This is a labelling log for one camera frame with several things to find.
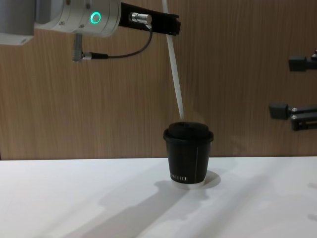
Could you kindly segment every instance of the black cable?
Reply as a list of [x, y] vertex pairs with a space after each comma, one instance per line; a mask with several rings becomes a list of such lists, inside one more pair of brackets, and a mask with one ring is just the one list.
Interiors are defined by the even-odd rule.
[[153, 36], [153, 30], [150, 29], [150, 36], [149, 39], [147, 41], [147, 43], [138, 51], [133, 52], [133, 53], [129, 53], [126, 55], [121, 55], [121, 56], [109, 56], [107, 54], [100, 54], [100, 53], [94, 53], [94, 52], [90, 52], [91, 53], [91, 59], [92, 60], [106, 60], [106, 59], [121, 59], [121, 58], [126, 58], [126, 57], [130, 57], [130, 56], [135, 56], [141, 52], [143, 52], [151, 43], [152, 40], [152, 36]]

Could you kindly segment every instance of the robotic arm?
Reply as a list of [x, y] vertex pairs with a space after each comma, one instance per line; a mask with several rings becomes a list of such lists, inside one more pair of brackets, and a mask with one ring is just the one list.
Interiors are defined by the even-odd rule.
[[[178, 35], [177, 18], [120, 0], [0, 0], [0, 44], [23, 45], [38, 28], [76, 34], [76, 52], [81, 49], [82, 35], [108, 37], [118, 26]], [[74, 61], [85, 57], [91, 59], [91, 54], [77, 54]], [[110, 58], [97, 53], [95, 57]]]

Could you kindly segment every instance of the white straw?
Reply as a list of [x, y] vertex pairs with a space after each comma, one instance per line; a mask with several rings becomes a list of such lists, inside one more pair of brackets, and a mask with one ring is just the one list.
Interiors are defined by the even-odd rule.
[[[167, 7], [167, 0], [162, 0], [162, 3], [163, 3], [164, 13], [169, 13], [168, 7]], [[183, 108], [182, 93], [180, 91], [179, 77], [178, 77], [178, 71], [177, 71], [177, 63], [176, 63], [176, 57], [175, 57], [175, 51], [174, 51], [174, 45], [173, 45], [173, 37], [171, 35], [166, 35], [166, 38], [167, 38], [169, 60], [170, 60], [170, 66], [172, 69], [172, 76], [173, 76], [173, 81], [174, 81], [174, 88], [175, 88], [179, 116], [180, 116], [181, 120], [183, 120], [184, 119], [184, 108]]]

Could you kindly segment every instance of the wooden wall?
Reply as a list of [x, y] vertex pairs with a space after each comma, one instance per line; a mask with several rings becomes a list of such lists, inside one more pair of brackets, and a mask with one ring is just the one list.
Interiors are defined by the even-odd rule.
[[[160, 0], [126, 3], [162, 11]], [[214, 132], [213, 156], [316, 155], [315, 131], [271, 120], [270, 102], [317, 104], [317, 71], [290, 73], [290, 55], [317, 47], [315, 0], [170, 0], [185, 119]], [[119, 28], [84, 49], [123, 54], [147, 32]], [[129, 59], [71, 61], [73, 36], [36, 31], [1, 46], [2, 159], [165, 156], [164, 129], [178, 121], [165, 35]]]

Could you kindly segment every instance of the green led ring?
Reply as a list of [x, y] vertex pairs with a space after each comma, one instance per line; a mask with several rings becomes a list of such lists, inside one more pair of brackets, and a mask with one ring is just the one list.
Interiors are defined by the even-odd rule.
[[[94, 21], [94, 17], [95, 17], [95, 16], [98, 16], [98, 17], [99, 17], [99, 20], [98, 20], [98, 21]], [[91, 22], [92, 24], [98, 24], [100, 21], [101, 21], [101, 14], [100, 14], [100, 12], [95, 11], [93, 14], [91, 14], [91, 16], [90, 16], [90, 22]]]

